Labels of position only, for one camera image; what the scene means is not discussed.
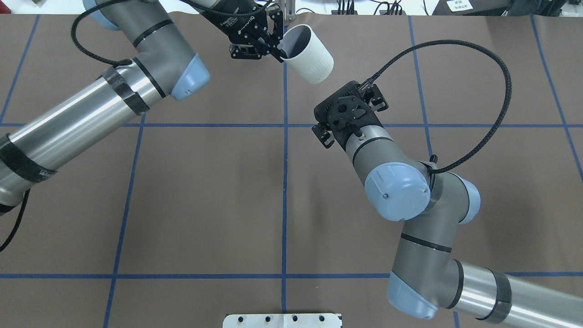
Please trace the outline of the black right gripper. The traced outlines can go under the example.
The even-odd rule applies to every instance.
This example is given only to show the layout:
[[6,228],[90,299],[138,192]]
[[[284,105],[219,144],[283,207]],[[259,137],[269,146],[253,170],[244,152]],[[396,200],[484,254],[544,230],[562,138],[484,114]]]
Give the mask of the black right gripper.
[[383,94],[375,84],[363,92],[359,87],[359,82],[349,81],[315,106],[317,124],[313,125],[312,132],[325,148],[337,141],[346,149],[351,135],[363,135],[363,127],[382,126],[375,112],[389,108]]

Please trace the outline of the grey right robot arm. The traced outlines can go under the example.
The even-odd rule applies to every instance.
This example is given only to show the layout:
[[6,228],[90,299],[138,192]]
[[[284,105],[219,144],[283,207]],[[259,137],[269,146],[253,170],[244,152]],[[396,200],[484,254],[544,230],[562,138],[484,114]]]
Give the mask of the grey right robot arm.
[[470,181],[403,153],[377,118],[387,104],[376,86],[350,81],[314,108],[317,139],[338,143],[381,217],[404,222],[387,290],[396,309],[433,319],[439,308],[513,328],[580,328],[582,299],[452,257],[458,226],[481,198]]

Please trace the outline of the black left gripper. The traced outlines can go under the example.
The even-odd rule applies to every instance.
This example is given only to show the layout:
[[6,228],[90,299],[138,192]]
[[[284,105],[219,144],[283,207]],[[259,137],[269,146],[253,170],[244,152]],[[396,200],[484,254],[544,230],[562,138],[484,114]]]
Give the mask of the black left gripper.
[[[202,0],[200,5],[209,9],[200,14],[227,35],[231,58],[260,60],[271,54],[278,62],[287,59],[279,48],[285,16],[271,2],[260,5],[254,0]],[[273,22],[271,32],[268,18]]]

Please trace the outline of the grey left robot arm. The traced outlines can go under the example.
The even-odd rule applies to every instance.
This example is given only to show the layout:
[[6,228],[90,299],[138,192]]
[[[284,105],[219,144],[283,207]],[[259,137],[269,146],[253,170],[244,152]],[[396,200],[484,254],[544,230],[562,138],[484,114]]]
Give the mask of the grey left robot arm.
[[52,110],[1,137],[1,213],[23,204],[25,192],[166,96],[197,92],[210,73],[157,0],[86,0],[86,11],[122,31],[136,57],[107,60],[107,69]]

